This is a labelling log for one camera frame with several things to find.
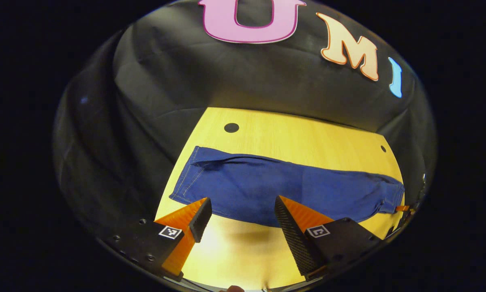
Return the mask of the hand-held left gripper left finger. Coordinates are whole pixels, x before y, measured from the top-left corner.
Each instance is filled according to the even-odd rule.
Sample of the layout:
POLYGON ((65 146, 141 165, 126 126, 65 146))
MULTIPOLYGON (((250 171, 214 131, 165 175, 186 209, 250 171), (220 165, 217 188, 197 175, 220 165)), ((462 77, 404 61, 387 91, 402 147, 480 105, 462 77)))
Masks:
POLYGON ((192 249, 202 241, 212 215, 210 198, 200 198, 163 216, 128 216, 104 231, 105 247, 159 281, 181 281, 192 249))

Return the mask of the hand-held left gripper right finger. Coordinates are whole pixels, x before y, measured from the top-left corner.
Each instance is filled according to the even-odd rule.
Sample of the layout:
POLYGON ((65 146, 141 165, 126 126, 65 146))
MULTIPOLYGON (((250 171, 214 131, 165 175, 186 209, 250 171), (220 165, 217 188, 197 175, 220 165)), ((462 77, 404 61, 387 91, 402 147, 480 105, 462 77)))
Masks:
POLYGON ((300 274, 310 281, 335 277, 376 251, 382 239, 358 222, 329 218, 277 196, 274 212, 300 274))

